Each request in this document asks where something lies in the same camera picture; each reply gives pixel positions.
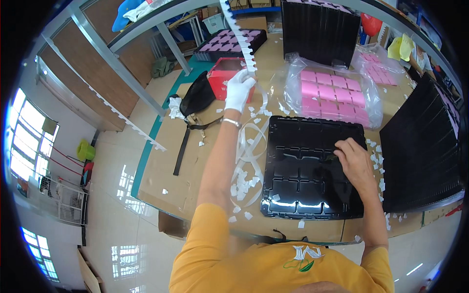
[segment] yellow shirt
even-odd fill
[[[371,251],[359,266],[341,253],[305,242],[253,245],[228,256],[225,211],[197,207],[187,241],[176,257],[170,292],[291,292],[301,285],[330,281],[351,292],[394,292],[385,248]]]

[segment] person's left hand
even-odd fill
[[[233,76],[227,86],[225,110],[235,109],[242,113],[244,106],[246,105],[246,101],[248,100],[249,91],[255,84],[256,80],[253,77],[250,77],[247,68]]]

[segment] silver bracelet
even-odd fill
[[[238,121],[234,121],[234,120],[231,120],[231,119],[228,119],[228,118],[225,118],[225,117],[223,117],[223,119],[221,120],[221,122],[223,122],[223,121],[235,124],[236,127],[238,127],[238,129],[241,129],[241,127],[242,127],[241,123],[239,123]]]

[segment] wooden panel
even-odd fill
[[[99,287],[98,278],[95,277],[95,275],[93,274],[90,267],[83,259],[83,256],[78,249],[76,250],[76,254],[78,255],[78,263],[80,265],[80,272],[82,273],[82,278],[83,278],[83,281],[85,282],[87,289],[89,290],[89,292],[92,292],[92,293],[101,293],[101,288]]]
[[[100,95],[124,116],[130,116],[139,97],[91,46],[74,22],[53,39],[67,61]]]
[[[88,20],[106,44],[109,44],[119,34],[119,32],[113,32],[112,27],[117,17],[117,9],[121,3],[122,0],[99,0],[84,11]],[[134,75],[143,88],[151,80],[151,66],[155,62],[155,56],[149,43],[151,35],[151,30],[144,32],[118,52],[119,60]]]
[[[65,86],[68,87],[80,100],[88,107],[93,109],[103,120],[108,121],[115,128],[122,131],[125,127],[125,121],[120,119],[111,108],[106,106],[104,102],[96,96],[96,94],[88,88],[76,74],[73,72],[60,57],[47,46],[41,53],[44,63],[50,68],[54,74],[60,78]]]

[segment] yellow paper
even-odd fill
[[[414,48],[414,42],[408,35],[402,35],[402,42],[399,48],[399,54],[401,59],[408,62],[410,60],[410,54],[412,53],[412,49]]]
[[[393,42],[387,49],[387,57],[395,60],[401,60],[400,47],[402,44],[402,37],[394,38]]]

